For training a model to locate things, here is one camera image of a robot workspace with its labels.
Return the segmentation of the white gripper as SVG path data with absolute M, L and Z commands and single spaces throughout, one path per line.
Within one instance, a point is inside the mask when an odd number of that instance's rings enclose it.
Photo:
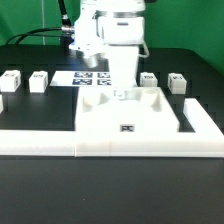
M 139 48 L 137 46 L 114 46 L 107 48 L 109 73 L 111 76 L 113 96 L 120 99 L 120 90 L 136 85 Z M 121 91 L 121 99 L 127 99 L 127 90 Z

